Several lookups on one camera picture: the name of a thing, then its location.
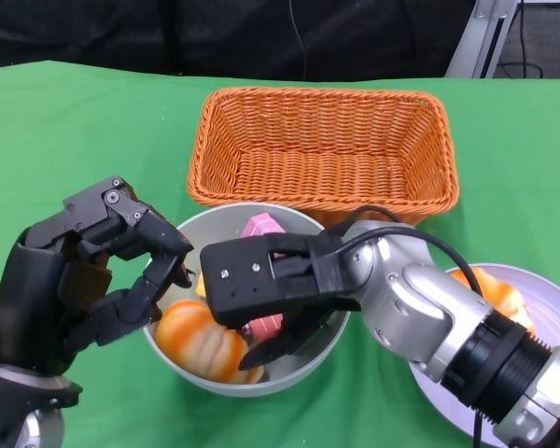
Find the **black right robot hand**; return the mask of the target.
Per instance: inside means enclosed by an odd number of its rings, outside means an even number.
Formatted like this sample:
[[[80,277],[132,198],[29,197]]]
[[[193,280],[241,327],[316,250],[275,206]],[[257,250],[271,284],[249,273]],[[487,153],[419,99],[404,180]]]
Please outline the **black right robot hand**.
[[[279,332],[251,348],[241,359],[239,370],[251,370],[280,357],[295,354],[338,311],[360,312],[361,306],[355,299],[334,297],[308,305],[300,311],[285,313]]]

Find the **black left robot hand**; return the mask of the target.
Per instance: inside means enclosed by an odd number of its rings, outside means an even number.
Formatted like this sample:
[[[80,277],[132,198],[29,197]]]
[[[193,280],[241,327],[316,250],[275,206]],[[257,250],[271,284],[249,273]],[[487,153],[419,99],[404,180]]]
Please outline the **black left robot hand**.
[[[0,364],[64,374],[79,352],[161,319],[170,285],[190,287],[189,240],[119,176],[25,229],[0,282]]]

